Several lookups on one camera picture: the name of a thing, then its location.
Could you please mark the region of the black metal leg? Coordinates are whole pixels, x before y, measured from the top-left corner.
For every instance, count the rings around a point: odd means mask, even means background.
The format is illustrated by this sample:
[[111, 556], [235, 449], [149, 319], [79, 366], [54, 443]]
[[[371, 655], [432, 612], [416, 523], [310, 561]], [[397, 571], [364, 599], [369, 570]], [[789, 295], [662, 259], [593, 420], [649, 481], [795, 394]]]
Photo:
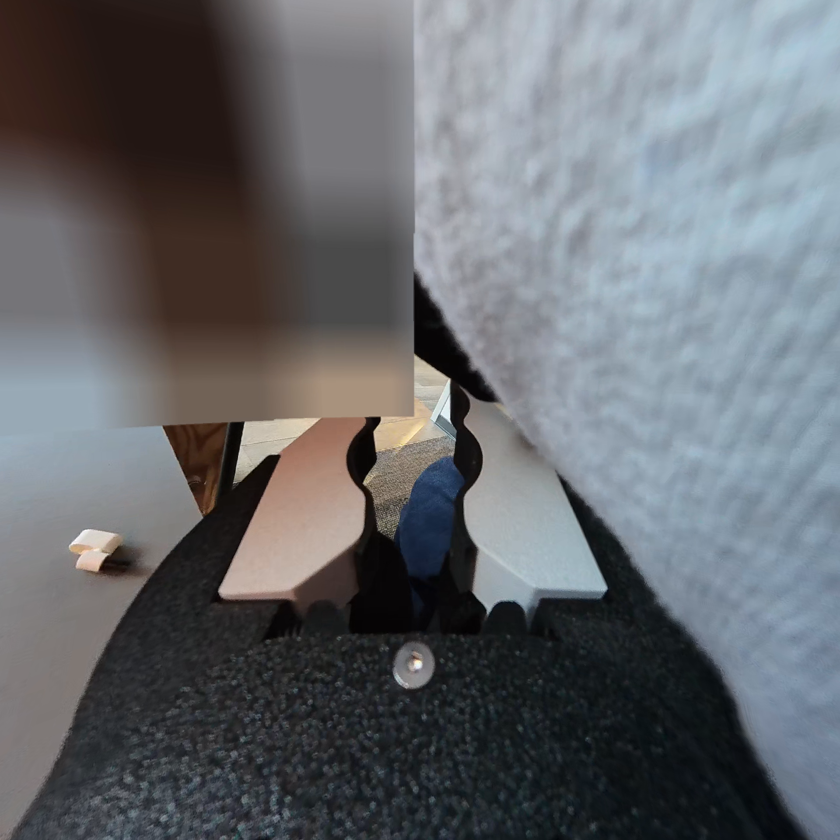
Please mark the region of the black metal leg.
[[245, 422], [232, 422], [226, 426], [224, 447], [217, 478], [216, 504], [235, 487], [238, 457], [242, 445]]

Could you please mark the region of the person's blue jeans leg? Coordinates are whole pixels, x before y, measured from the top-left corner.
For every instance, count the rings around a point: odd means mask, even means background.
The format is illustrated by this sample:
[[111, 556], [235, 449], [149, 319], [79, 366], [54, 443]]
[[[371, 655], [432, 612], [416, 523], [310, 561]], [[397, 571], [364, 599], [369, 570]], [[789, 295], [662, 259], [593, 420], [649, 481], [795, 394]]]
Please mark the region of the person's blue jeans leg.
[[455, 501], [463, 485], [453, 456], [439, 458], [414, 482], [397, 524], [394, 542], [408, 572], [417, 629], [425, 629], [438, 604]]

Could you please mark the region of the person in white shirt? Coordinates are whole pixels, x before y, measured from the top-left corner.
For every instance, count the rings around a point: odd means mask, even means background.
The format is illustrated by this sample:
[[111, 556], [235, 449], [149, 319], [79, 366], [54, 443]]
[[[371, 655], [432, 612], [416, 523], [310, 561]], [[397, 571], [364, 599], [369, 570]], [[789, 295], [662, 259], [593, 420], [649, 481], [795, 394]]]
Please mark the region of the person in white shirt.
[[838, 2], [415, 2], [415, 262], [838, 838]]

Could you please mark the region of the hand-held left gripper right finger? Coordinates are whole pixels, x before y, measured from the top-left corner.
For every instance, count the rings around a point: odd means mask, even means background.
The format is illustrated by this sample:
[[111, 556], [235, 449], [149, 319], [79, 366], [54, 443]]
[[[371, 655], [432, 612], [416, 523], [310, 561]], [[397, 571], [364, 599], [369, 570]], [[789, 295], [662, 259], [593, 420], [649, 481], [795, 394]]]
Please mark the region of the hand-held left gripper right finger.
[[463, 486], [448, 552], [457, 592], [479, 601], [599, 601], [605, 578], [559, 475], [499, 404], [449, 387]]

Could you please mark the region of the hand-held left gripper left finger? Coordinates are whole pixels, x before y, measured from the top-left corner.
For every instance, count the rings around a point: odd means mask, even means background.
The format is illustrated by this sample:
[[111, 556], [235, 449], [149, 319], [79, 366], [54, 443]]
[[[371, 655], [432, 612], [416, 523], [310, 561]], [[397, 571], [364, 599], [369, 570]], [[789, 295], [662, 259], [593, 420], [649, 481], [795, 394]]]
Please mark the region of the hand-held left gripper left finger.
[[323, 418], [285, 447], [227, 569], [222, 602], [350, 602], [375, 525], [377, 417]]

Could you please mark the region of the wooden post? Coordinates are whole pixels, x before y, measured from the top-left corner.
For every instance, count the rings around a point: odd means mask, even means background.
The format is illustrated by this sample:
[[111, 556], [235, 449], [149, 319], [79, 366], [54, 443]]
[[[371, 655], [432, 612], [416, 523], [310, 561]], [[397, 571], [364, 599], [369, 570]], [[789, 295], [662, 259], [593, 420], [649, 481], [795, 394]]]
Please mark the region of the wooden post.
[[226, 423], [164, 425], [167, 436], [199, 511], [206, 516], [217, 501]]

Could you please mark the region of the black chest harness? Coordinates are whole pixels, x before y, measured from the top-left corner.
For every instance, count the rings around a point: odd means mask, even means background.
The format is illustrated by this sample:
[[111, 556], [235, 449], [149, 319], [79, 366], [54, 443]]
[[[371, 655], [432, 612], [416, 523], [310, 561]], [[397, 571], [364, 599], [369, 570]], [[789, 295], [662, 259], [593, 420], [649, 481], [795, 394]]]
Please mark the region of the black chest harness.
[[417, 273], [413, 278], [413, 318], [415, 355], [471, 396], [496, 403], [496, 394], [460, 346]]

